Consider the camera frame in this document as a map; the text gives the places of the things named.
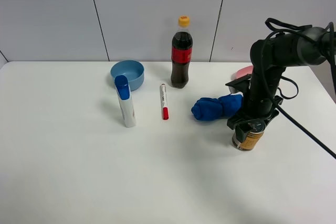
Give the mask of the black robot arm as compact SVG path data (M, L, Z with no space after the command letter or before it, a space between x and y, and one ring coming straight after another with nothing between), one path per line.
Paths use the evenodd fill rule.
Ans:
M238 143L243 143L253 127L266 127L278 114L283 114L311 139L319 140L281 108L285 97L278 96L278 85L288 67L317 66L328 61L335 77L335 30L307 26L302 29L274 30L264 40L255 42L250 50L253 70L250 75L227 83L243 94L243 104L228 119Z

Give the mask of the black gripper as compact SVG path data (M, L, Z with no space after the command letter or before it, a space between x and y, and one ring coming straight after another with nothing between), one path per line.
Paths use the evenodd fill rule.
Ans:
M270 96L276 94L281 75L269 75L263 83L259 74L248 74L225 85L243 94L241 108L227 121L230 129L235 129L236 139L240 143L249 134L248 122L254 120L268 120L275 109Z

